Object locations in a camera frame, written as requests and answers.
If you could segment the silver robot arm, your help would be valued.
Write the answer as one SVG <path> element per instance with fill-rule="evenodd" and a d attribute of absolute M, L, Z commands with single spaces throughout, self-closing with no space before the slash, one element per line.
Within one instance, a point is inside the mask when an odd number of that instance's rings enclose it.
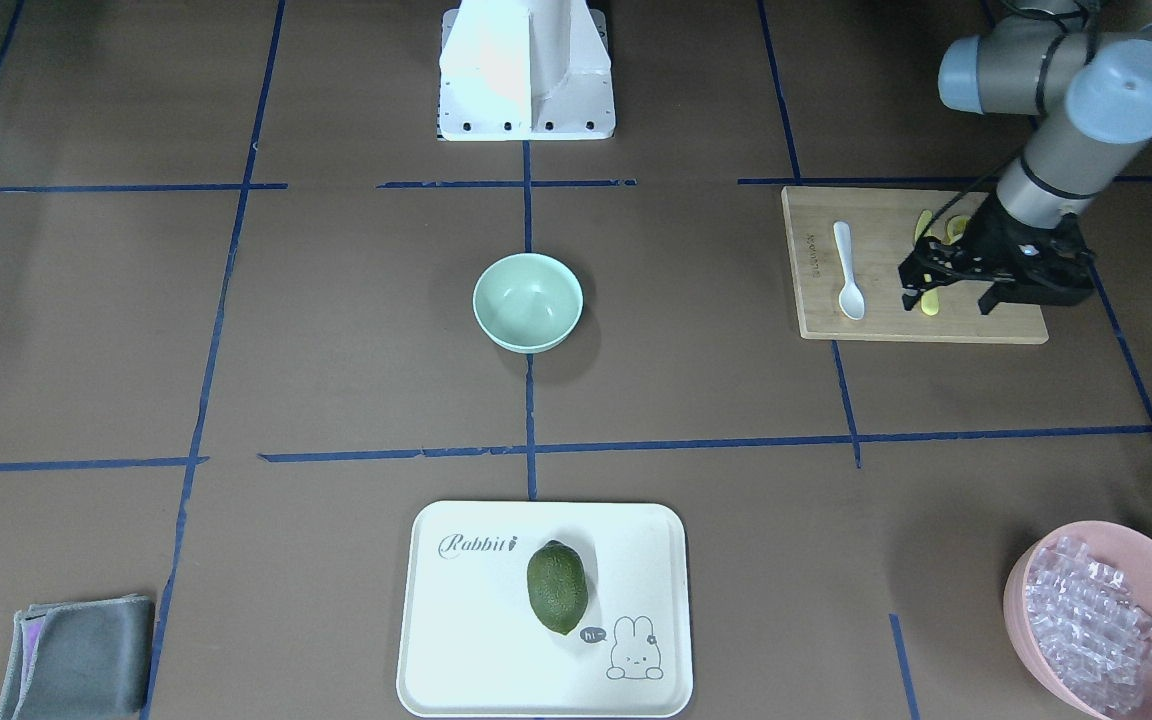
<path fill-rule="evenodd" d="M 1094 290 L 1079 215 L 1152 142 L 1152 22 L 1102 32 L 1097 1 L 1016 1 L 988 35 L 954 41 L 938 73 L 947 108 L 1038 118 L 958 240 L 920 232 L 899 265 L 902 306 L 983 282 L 1001 304 L 1074 306 Z"/>

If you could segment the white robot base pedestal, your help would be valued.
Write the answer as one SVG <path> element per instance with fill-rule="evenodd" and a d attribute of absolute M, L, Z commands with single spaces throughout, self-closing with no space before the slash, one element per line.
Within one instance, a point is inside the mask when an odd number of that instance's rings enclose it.
<path fill-rule="evenodd" d="M 602 1 L 462 1 L 444 13 L 435 131 L 604 141 L 617 127 Z"/>

